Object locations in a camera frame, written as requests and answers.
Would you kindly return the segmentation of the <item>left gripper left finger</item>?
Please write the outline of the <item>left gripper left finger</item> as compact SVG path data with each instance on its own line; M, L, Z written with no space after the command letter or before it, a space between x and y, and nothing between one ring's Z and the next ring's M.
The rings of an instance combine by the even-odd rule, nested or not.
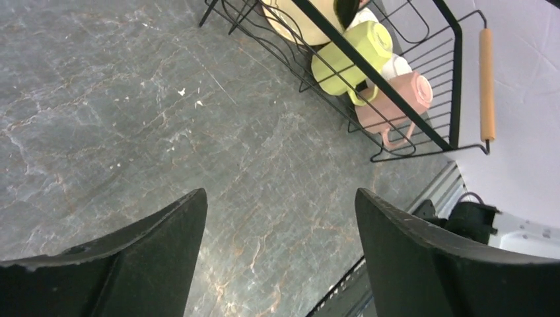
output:
M1 315L182 316L207 208L199 188L54 256L1 262Z

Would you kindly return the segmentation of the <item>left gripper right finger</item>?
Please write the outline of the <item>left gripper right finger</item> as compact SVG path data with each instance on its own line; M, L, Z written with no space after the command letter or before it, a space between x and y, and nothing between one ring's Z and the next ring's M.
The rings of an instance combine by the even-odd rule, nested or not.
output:
M371 191L355 214L379 316L558 316L559 261L494 248Z

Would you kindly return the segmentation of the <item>pink mug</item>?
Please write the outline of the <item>pink mug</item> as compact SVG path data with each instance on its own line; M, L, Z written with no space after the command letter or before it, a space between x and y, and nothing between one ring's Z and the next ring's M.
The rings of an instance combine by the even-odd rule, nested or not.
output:
M390 79L388 83L419 115L430 108L433 90L428 79L420 73L413 71L400 75ZM389 141L390 129L406 122L408 117L380 89L368 104L356 105L355 111L362 127L370 133L381 134L382 142L388 150L407 144L415 128L415 123L411 122L405 137L400 137L395 142Z

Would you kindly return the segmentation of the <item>black wire dish rack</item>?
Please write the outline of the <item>black wire dish rack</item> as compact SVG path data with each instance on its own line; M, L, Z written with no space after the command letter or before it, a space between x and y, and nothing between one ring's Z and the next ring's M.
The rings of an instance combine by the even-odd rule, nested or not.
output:
M461 151L462 19L448 1L207 1L378 150L371 162Z

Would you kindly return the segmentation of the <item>white bowl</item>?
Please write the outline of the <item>white bowl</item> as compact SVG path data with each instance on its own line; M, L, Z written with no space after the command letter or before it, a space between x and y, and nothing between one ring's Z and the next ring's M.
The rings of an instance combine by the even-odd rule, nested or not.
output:
M394 77L411 73L412 71L406 59L393 53L391 58L383 65L380 74L388 81Z

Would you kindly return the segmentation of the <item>yellow green mug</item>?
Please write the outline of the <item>yellow green mug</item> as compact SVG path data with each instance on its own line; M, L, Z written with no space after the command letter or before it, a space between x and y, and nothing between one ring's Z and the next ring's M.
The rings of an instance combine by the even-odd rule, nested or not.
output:
M347 30L343 37L376 70L381 71L391 59L393 42L387 29L373 20L366 20ZM331 42L312 57L311 70L320 88L332 96L347 93L356 106L364 106L373 101L378 89L366 93L363 100L357 96L357 85L367 76Z

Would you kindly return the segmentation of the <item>white cup with handle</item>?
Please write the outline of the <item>white cup with handle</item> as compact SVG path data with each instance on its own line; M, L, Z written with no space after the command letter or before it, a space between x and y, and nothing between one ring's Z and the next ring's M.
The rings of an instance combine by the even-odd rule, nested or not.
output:
M351 29L358 24L366 21L373 21L379 22L376 15L367 7L362 8L354 17L351 24L347 27L347 29Z

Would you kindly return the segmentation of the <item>cream plate with black spot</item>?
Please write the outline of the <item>cream plate with black spot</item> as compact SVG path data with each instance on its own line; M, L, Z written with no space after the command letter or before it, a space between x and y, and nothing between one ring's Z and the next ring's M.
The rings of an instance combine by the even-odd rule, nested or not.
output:
M311 3L340 33L350 26L360 6L359 0L312 0ZM292 0L263 0L262 8L270 26L291 42L318 46L330 41Z

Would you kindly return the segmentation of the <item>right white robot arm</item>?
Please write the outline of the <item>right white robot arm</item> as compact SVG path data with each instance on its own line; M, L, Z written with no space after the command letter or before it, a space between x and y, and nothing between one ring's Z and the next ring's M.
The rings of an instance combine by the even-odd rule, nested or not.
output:
M520 254L559 259L559 229L531 222L487 205L473 192L452 201L447 216L435 200L418 198L410 213L464 238Z

